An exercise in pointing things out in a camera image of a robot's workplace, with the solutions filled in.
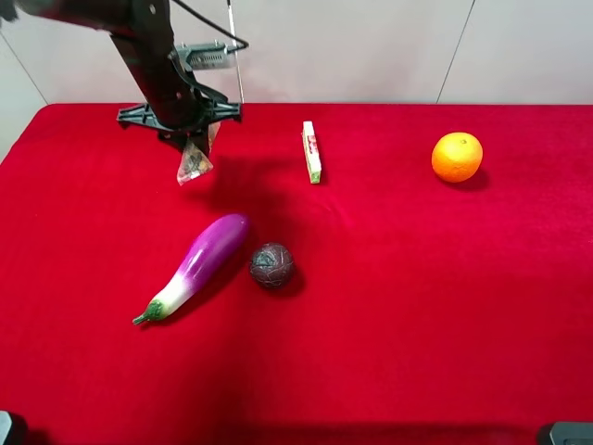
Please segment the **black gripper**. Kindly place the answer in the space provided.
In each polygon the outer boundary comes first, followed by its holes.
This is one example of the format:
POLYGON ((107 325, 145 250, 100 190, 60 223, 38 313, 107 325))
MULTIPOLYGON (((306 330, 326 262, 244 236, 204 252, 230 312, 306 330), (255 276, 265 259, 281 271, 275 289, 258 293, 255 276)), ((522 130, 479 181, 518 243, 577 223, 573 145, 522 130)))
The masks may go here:
POLYGON ((213 136, 209 130, 222 121, 242 120, 242 105, 230 102, 216 90, 190 87, 187 95, 144 103, 118 112, 122 128, 135 125, 157 132, 158 139, 180 149, 189 143, 202 151, 210 151, 213 136))

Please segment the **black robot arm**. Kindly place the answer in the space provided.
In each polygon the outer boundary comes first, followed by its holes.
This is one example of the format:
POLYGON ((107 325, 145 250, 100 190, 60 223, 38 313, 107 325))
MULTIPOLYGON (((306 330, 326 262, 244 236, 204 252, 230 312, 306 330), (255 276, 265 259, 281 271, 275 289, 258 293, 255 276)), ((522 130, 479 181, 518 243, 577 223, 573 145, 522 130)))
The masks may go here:
POLYGON ((119 124, 153 129, 162 141, 180 148, 195 146, 207 154, 213 142, 210 129, 222 121, 240 121, 242 106, 199 83, 194 73, 234 65, 249 43, 185 2, 178 5, 232 44, 175 45, 168 1, 4 1, 1 19, 12 22, 24 11, 108 32, 145 97, 143 104, 120 110, 119 124))

